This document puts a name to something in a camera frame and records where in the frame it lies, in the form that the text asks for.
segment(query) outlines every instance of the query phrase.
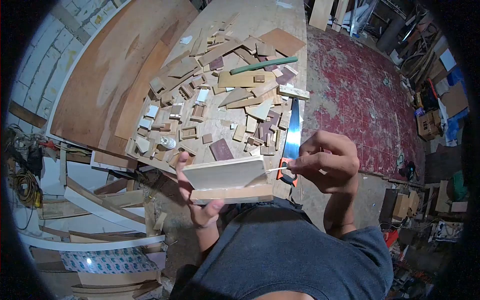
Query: glue bottle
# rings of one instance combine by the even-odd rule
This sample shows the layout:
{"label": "glue bottle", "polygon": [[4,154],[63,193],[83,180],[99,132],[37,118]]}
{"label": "glue bottle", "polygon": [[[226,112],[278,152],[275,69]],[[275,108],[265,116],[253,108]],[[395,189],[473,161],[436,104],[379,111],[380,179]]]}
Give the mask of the glue bottle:
{"label": "glue bottle", "polygon": [[162,136],[158,144],[164,146],[166,149],[173,149],[177,145],[177,142],[171,137]]}

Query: green wooden strip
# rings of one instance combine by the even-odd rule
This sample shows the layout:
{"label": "green wooden strip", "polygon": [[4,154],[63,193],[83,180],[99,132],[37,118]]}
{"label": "green wooden strip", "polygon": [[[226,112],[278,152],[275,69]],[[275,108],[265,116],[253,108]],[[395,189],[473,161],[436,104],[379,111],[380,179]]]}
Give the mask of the green wooden strip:
{"label": "green wooden strip", "polygon": [[242,73],[242,72],[245,72],[245,71],[258,70],[258,69],[261,69],[263,67],[268,67],[268,66],[272,66],[272,65],[281,65],[283,63],[296,62],[298,60],[299,60],[299,58],[296,57],[296,56],[285,57],[285,58],[277,59],[277,60],[266,60],[266,61],[262,61],[262,62],[259,62],[259,63],[255,63],[253,65],[248,65],[248,66],[233,69],[233,70],[230,71],[230,74],[235,75],[235,74]]}

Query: hand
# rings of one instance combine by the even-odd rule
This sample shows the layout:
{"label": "hand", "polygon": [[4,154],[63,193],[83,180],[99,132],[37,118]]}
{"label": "hand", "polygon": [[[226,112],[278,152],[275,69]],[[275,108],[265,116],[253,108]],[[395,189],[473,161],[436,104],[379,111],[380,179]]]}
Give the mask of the hand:
{"label": "hand", "polygon": [[197,228],[207,228],[210,226],[216,227],[218,212],[222,209],[224,202],[222,199],[215,199],[204,207],[192,203],[190,195],[192,194],[193,187],[182,172],[187,163],[188,155],[188,152],[180,153],[177,162],[177,179],[179,182],[180,194],[190,208],[192,222]]}
{"label": "hand", "polygon": [[348,137],[319,130],[300,146],[299,158],[290,161],[288,167],[293,174],[313,182],[323,193],[355,196],[359,164],[357,147]]}

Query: large plywood board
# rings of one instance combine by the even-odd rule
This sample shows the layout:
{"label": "large plywood board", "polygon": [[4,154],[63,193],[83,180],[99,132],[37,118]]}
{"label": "large plywood board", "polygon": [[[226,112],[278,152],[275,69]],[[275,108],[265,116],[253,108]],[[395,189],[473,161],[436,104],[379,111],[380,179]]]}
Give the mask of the large plywood board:
{"label": "large plywood board", "polygon": [[[135,100],[142,94],[143,81],[135,84],[140,70],[156,45],[155,61],[160,67],[197,14],[188,0],[132,0],[126,4],[77,58],[59,92],[48,132],[123,155],[127,140],[115,136],[115,130],[129,93],[133,92]],[[140,75],[147,77],[149,72]]]}

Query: red painted floor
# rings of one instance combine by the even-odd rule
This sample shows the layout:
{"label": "red painted floor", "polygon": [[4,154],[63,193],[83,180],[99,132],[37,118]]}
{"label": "red painted floor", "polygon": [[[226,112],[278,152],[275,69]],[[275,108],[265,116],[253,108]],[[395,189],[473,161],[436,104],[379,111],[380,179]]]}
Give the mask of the red painted floor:
{"label": "red painted floor", "polygon": [[307,26],[307,39],[311,100],[305,105],[302,140],[318,129],[344,134],[357,145],[362,171],[402,180],[396,161],[404,153],[423,182],[423,141],[393,63],[328,28]]}

